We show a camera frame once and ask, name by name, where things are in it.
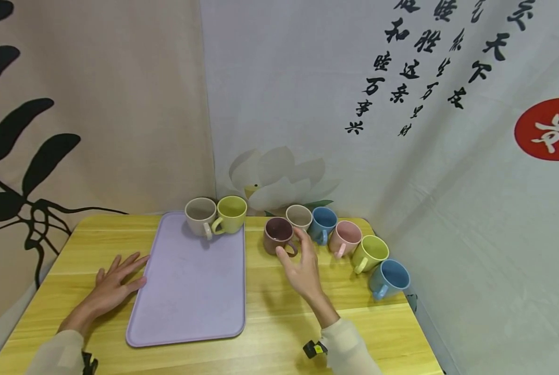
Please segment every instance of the mug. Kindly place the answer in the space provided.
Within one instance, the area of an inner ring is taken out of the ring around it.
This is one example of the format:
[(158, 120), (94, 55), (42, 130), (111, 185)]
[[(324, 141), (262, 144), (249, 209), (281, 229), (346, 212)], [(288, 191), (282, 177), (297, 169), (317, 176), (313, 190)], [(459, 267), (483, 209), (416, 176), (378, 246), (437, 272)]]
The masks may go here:
[(311, 222), (313, 222), (313, 214), (302, 205), (291, 205), (288, 207), (285, 212), (285, 218), (288, 219), (293, 227), (300, 228), (304, 232), (308, 230)]
[(399, 261), (394, 259), (384, 260), (369, 279), (369, 288), (376, 301), (401, 292), (408, 288), (410, 284), (411, 276), (408, 271)]
[(243, 198), (238, 196), (228, 196), (222, 198), (217, 203), (217, 212), (219, 218), (213, 222), (213, 233), (236, 233), (244, 225), (245, 212), (248, 210), (248, 205)]
[(363, 233), (358, 225), (351, 221), (340, 221), (331, 235), (329, 249), (337, 259), (340, 259), (344, 254), (356, 249), (362, 239)]
[(327, 245), (327, 236), (338, 224), (338, 216), (327, 207), (317, 207), (313, 210), (313, 222), (308, 228), (308, 234), (321, 246)]
[(217, 205), (209, 198), (193, 198), (185, 205), (185, 217), (188, 218), (188, 226), (196, 236), (206, 237), (212, 240), (213, 233), (210, 225), (217, 216)]
[(390, 249), (381, 238), (373, 235), (363, 237), (353, 255), (354, 273), (358, 275), (370, 271), (389, 255)]
[(265, 234), (263, 237), (265, 251), (271, 255), (276, 255), (275, 248), (277, 246), (285, 248), (286, 245), (290, 245), (294, 252), (288, 253), (288, 255), (295, 257), (298, 254), (298, 248), (294, 246), (292, 236), (294, 236), (294, 229), (289, 221), (282, 217), (270, 218), (267, 224), (265, 224)]

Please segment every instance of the red circle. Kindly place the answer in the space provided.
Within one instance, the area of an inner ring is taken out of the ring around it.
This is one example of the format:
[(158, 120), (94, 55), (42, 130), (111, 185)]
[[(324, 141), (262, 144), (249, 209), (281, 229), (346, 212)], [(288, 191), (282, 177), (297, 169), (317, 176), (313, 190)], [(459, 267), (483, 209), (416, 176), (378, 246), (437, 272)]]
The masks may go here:
[[(532, 157), (559, 161), (559, 131), (552, 129), (559, 129), (559, 120), (555, 119), (557, 115), (559, 116), (559, 98), (538, 103), (525, 111), (515, 126), (515, 140), (519, 147)], [(536, 124), (551, 129), (538, 129)]]

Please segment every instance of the hand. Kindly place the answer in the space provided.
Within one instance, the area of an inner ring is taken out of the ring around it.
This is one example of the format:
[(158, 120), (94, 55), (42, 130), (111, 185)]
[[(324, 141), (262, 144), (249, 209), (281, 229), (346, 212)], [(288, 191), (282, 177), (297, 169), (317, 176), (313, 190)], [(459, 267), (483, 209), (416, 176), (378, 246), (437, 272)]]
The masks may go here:
[(58, 332), (74, 329), (85, 336), (94, 319), (116, 308), (131, 293), (143, 287), (146, 277), (140, 277), (129, 284), (122, 283), (126, 276), (144, 266), (150, 257), (138, 259), (139, 256), (140, 253), (134, 253), (121, 263), (121, 256), (117, 255), (108, 272), (104, 268), (99, 269), (93, 291), (62, 322)]
[(310, 236), (299, 228), (294, 228), (294, 232), (300, 238), (302, 248), (300, 250), (300, 263), (293, 264), (282, 246), (277, 246), (275, 252), (283, 265), (285, 275), (292, 288), (305, 300), (310, 301), (323, 295), (317, 256)]
[(321, 328), (327, 328), (340, 319), (338, 312), (320, 286), (319, 263), (310, 236), (299, 228), (294, 228), (300, 238), (300, 263), (293, 264), (282, 246), (275, 248), (279, 261), (292, 288), (308, 303), (315, 313)]

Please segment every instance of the sleeve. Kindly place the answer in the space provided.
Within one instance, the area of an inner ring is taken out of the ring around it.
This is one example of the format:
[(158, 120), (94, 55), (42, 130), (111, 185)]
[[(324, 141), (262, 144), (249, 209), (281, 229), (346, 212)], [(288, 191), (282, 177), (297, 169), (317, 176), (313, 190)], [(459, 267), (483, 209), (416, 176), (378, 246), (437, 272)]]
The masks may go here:
[(77, 331), (58, 332), (42, 344), (26, 375), (81, 375), (83, 336)]
[(335, 375), (381, 375), (351, 321), (340, 319), (322, 329), (320, 340), (327, 348), (327, 366)]

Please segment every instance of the curtain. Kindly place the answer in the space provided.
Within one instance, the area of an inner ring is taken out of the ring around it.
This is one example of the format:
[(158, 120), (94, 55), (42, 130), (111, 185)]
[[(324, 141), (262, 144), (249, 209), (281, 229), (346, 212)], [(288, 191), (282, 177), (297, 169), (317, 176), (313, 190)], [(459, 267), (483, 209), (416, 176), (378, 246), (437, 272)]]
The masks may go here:
[(201, 12), (217, 193), (367, 218), (448, 374), (559, 373), (559, 0)]
[(213, 196), (196, 0), (0, 1), (0, 346), (83, 217)]

